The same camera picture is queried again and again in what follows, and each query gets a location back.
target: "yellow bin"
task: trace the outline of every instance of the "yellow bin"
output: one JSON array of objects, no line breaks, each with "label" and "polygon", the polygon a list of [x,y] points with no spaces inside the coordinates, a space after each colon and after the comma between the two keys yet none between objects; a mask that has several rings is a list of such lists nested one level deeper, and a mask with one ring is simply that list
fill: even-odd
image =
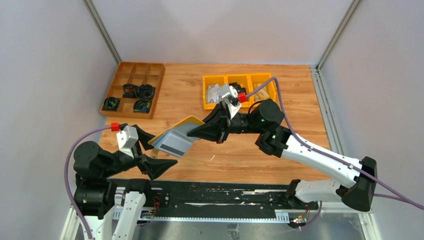
[{"label": "yellow bin", "polygon": [[227,76],[225,75],[205,75],[203,76],[203,108],[205,110],[212,110],[215,108],[216,103],[206,103],[208,87],[210,85],[218,84],[220,87],[227,84]]},{"label": "yellow bin", "polygon": [[[218,84],[222,86],[224,84],[238,83],[242,88],[246,89],[246,94],[253,92],[254,85],[265,83],[272,77],[271,73],[246,73],[246,74],[228,74],[228,75],[205,75],[203,76],[203,108],[205,110],[212,110],[215,108],[216,103],[206,103],[208,87],[210,85]],[[272,81],[263,88],[268,93],[269,98],[274,102],[277,99],[277,91],[275,83]],[[255,97],[251,96],[247,102],[241,104],[242,108],[249,108],[255,102]]]},{"label": "yellow bin", "polygon": [[[250,79],[251,79],[251,85],[252,89],[255,90],[255,84],[258,84],[259,87],[261,84],[265,83],[268,79],[272,78],[271,73],[265,72],[265,73],[249,73]],[[268,83],[264,88],[265,92],[268,93],[269,98],[273,100],[274,102],[277,100],[277,91],[276,91],[276,85],[274,81]],[[255,97],[251,96],[251,103],[253,104],[255,102]]]}]

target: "purple cable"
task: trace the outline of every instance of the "purple cable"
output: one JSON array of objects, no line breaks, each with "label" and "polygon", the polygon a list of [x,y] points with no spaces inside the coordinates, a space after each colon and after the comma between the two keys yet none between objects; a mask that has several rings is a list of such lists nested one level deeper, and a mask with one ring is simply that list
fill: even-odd
[{"label": "purple cable", "polygon": [[71,187],[69,185],[69,178],[68,178],[69,161],[71,160],[71,155],[72,155],[72,152],[74,151],[75,147],[83,139],[85,139],[86,137],[88,137],[88,136],[90,136],[90,135],[92,135],[94,133],[97,133],[97,132],[100,132],[100,131],[103,131],[103,130],[106,130],[106,129],[110,129],[110,128],[111,128],[111,126],[104,126],[104,127],[99,128],[99,129],[95,129],[95,130],[89,131],[86,134],[82,135],[70,147],[70,150],[69,150],[69,152],[68,152],[68,154],[66,156],[66,161],[65,161],[65,170],[64,170],[64,174],[63,175],[64,175],[64,179],[65,179],[66,193],[67,193],[67,196],[69,197],[70,203],[72,204],[73,208],[76,211],[76,214],[81,219],[82,225],[84,225],[85,231],[87,232],[88,239],[92,239],[93,238],[93,235],[92,235],[92,233],[90,231],[90,227],[89,227],[89,224],[88,224],[86,218],[84,217],[84,215],[81,212],[80,208],[77,206],[77,203],[75,202],[74,197],[72,196]]},{"label": "purple cable", "polygon": [[[279,82],[278,82],[278,80],[277,80],[277,78],[276,78],[276,77],[274,77],[274,76],[273,76],[273,77],[271,77],[271,78],[270,78],[270,79],[268,79],[266,82],[264,82],[262,85],[260,85],[258,88],[256,88],[254,91],[252,91],[251,93],[247,94],[247,95],[246,95],[246,97],[247,97],[247,98],[251,97],[252,95],[254,95],[255,93],[257,93],[260,89],[264,88],[264,87],[265,87],[267,84],[269,84],[271,81],[274,81],[274,83],[275,83],[276,91],[277,91],[277,94],[278,94],[279,105],[280,105],[280,108],[281,108],[282,113],[284,114],[284,120],[285,120],[285,122],[287,123],[287,126],[288,126],[288,128],[290,129],[291,133],[293,134],[293,137],[294,137],[294,138],[295,138],[295,139],[296,139],[299,143],[303,144],[303,145],[304,145],[305,147],[307,147],[308,149],[311,149],[311,146],[310,146],[310,145],[308,145],[306,142],[303,142],[303,141],[302,141],[302,140],[298,137],[298,135],[296,134],[296,132],[295,132],[295,130],[293,129],[292,125],[290,124],[289,119],[287,118],[287,114],[286,114],[286,111],[284,110],[284,106],[283,106],[283,99],[282,99],[282,97],[281,97],[280,85],[279,85]],[[346,166],[348,166],[348,167],[351,165],[351,164],[350,164],[350,163],[348,163],[347,161],[342,160],[342,159],[340,159],[340,158],[338,158],[338,157],[335,157],[335,156],[333,156],[333,155],[331,155],[331,154],[329,154],[329,153],[326,153],[326,152],[324,152],[324,151],[321,151],[321,150],[319,150],[319,149],[312,148],[311,150],[312,150],[312,151],[314,151],[314,152],[317,152],[317,153],[319,153],[319,154],[321,154],[321,155],[324,155],[324,156],[326,156],[326,157],[328,157],[328,158],[331,158],[331,159],[333,159],[333,160],[336,160],[337,162],[342,163],[342,164],[344,164],[344,165],[346,165]],[[363,174],[363,175],[367,176],[368,178],[370,178],[371,180],[375,181],[376,183],[380,184],[380,185],[381,185],[381,186],[383,186],[385,189],[389,190],[390,192],[392,192],[393,194],[395,194],[396,196],[398,196],[400,199],[402,199],[402,200],[403,200],[403,202],[408,203],[408,204],[411,204],[411,205],[413,205],[413,206],[415,206],[415,207],[417,207],[417,208],[419,208],[419,209],[421,209],[421,210],[424,210],[424,206],[423,206],[423,205],[421,205],[421,204],[419,204],[419,203],[417,203],[417,202],[414,202],[414,201],[412,201],[411,199],[407,198],[406,196],[404,196],[404,195],[400,194],[398,191],[394,190],[394,189],[393,189],[393,188],[391,188],[389,185],[385,184],[384,182],[382,182],[382,181],[381,181],[381,180],[379,180],[378,178],[374,177],[373,175],[369,174],[368,172],[366,172],[366,171],[364,171],[364,170],[362,170],[362,169],[360,169],[360,168],[358,168],[358,167],[356,167],[356,166],[353,166],[353,169],[354,169],[354,170],[356,170],[356,171],[358,171],[359,173],[361,173],[361,174]]]},{"label": "purple cable", "polygon": [[407,201],[403,200],[400,197],[386,195],[386,194],[374,193],[374,197],[380,197],[380,198],[386,198],[386,199],[393,199],[393,200],[401,201],[401,202],[404,202],[404,203],[408,203]]},{"label": "purple cable", "polygon": [[310,222],[306,223],[306,225],[302,227],[302,229],[306,228],[307,226],[312,225],[318,219],[318,217],[320,216],[322,209],[323,209],[323,201],[319,201],[318,212],[316,213],[316,215],[312,218],[312,220]]}]

